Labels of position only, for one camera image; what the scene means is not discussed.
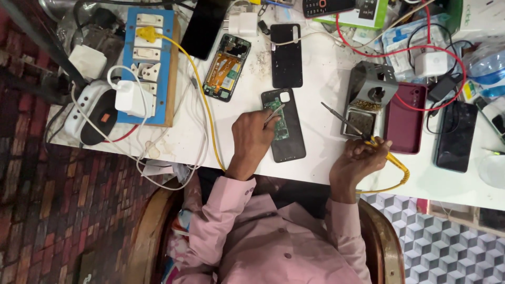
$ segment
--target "green circuit board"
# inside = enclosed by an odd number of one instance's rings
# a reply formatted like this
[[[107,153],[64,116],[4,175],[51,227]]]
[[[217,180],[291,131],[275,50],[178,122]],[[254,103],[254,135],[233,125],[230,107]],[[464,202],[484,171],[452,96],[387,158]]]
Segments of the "green circuit board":
[[[282,105],[282,102],[279,98],[275,98],[275,101],[266,103],[264,105],[264,109],[270,108],[272,111],[275,111]],[[275,136],[274,140],[283,140],[289,138],[289,132],[287,131],[286,120],[284,119],[284,112],[280,110],[278,115],[281,117],[281,120],[277,121],[275,124]]]

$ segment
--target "phone circuit board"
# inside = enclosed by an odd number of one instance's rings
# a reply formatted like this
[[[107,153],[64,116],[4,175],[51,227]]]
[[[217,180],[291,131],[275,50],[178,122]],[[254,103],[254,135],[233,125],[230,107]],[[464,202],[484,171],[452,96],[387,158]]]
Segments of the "phone circuit board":
[[[282,105],[282,102],[280,101],[280,99],[275,98],[275,101],[265,103],[263,108],[264,109],[270,108],[270,109],[272,109],[272,111],[275,111],[281,105]],[[280,116],[281,119],[279,121],[277,121],[277,123],[275,124],[274,140],[283,140],[283,139],[289,138],[289,132],[287,131],[286,119],[284,118],[284,112],[282,110],[280,110],[277,114]]]
[[[229,102],[251,43],[224,34],[203,85],[206,95]]]

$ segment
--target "right hand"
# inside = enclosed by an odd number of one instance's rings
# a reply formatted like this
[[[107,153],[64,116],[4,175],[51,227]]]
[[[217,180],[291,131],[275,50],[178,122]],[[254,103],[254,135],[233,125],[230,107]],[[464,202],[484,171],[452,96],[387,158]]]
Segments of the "right hand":
[[[345,142],[344,152],[330,170],[332,200],[341,203],[356,203],[356,186],[367,175],[381,170],[386,165],[386,156],[392,141],[375,137],[379,147],[374,149],[361,139]]]
[[[271,109],[243,113],[232,125],[235,154],[226,177],[245,181],[254,174],[274,139],[275,123],[280,119],[276,116],[264,127],[272,113]]]

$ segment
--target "workbench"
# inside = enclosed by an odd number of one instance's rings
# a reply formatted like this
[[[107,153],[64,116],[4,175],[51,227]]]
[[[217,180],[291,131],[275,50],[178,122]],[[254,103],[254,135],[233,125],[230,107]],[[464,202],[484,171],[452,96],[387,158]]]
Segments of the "workbench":
[[[269,26],[274,23],[273,15],[270,13],[265,13],[262,19]],[[302,36],[313,32],[305,27],[304,23],[301,23],[301,26]],[[311,23],[311,26],[323,30],[318,23]],[[209,59],[199,64],[201,80],[204,80],[207,74],[212,57],[216,52],[217,43],[223,33],[224,31],[218,36]],[[243,112],[262,109],[261,93],[273,90],[270,45],[262,35],[244,39],[252,42],[252,48],[231,101],[224,103],[207,97],[214,119],[219,156],[225,167],[229,165],[233,156],[234,146],[231,132],[233,122]],[[329,113],[320,102],[323,101],[336,111],[343,113],[351,68],[361,60],[373,61],[373,59],[359,56],[349,48],[337,46],[332,38],[322,34],[312,35],[302,40],[301,50],[304,85],[301,88],[293,89],[293,92],[307,156],[300,160],[278,164],[274,162],[272,152],[269,150],[256,174],[328,184],[330,168],[342,153],[348,137],[340,134],[341,122]],[[192,68],[187,68],[189,62],[184,54],[179,54],[179,60],[176,108],[180,104],[183,90],[186,89],[189,82],[187,71],[190,70],[191,74],[193,73]],[[198,109],[201,117],[207,114],[196,102],[197,96],[201,96],[200,92],[197,92],[192,86],[189,89],[190,91],[185,95],[174,118],[174,127],[149,151],[148,158],[191,165],[196,163],[204,134],[191,114],[191,105],[193,104],[194,109]],[[49,116],[54,115],[58,109],[58,106],[53,106]],[[60,125],[64,117],[65,113],[58,118],[53,127],[56,128]],[[431,129],[438,129],[439,117],[430,120]],[[109,136],[111,139],[117,139],[131,128],[131,124],[117,124]],[[163,131],[165,128],[144,127],[141,133],[142,148],[136,141],[137,130],[117,144],[131,155],[138,156],[142,149],[157,139]],[[78,143],[68,139],[63,131],[54,138],[53,143],[78,147]],[[212,140],[210,139],[208,143],[209,149],[203,165],[219,168]],[[118,153],[117,149],[106,143],[85,148]],[[388,193],[505,210],[503,202],[505,191],[486,185],[478,175],[480,161],[491,155],[483,148],[505,151],[505,146],[499,141],[481,114],[477,119],[467,173],[462,174],[437,168],[433,162],[435,148],[436,135],[430,134],[425,126],[421,150],[417,155],[395,154],[410,169],[411,177],[406,185]],[[398,184],[402,177],[403,173],[399,169],[391,163],[387,163],[383,170],[366,177],[358,185],[358,189],[380,190]]]

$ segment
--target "maroon phone case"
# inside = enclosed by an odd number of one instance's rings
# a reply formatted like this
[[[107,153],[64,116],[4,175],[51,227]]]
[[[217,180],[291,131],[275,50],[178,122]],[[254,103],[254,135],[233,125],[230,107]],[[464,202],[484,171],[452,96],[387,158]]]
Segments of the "maroon phone case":
[[[396,94],[408,105],[424,108],[428,88],[421,84],[401,82]],[[390,151],[411,155],[419,153],[423,125],[424,112],[410,109],[393,97],[386,107],[384,125],[384,138],[393,141]]]

